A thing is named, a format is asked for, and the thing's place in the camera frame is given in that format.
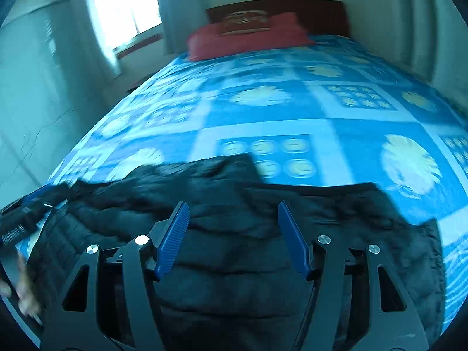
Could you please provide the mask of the person's hand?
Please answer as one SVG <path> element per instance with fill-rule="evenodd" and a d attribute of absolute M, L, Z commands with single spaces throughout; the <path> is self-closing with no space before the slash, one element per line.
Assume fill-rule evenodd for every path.
<path fill-rule="evenodd" d="M 16 260 L 19 270 L 19 280 L 15 287 L 15 292 L 18 295 L 18 308 L 23 315 L 33 318 L 39 325 L 42 325 L 40 303 L 34 295 L 35 288 L 29 278 L 25 257 L 19 251 Z"/>

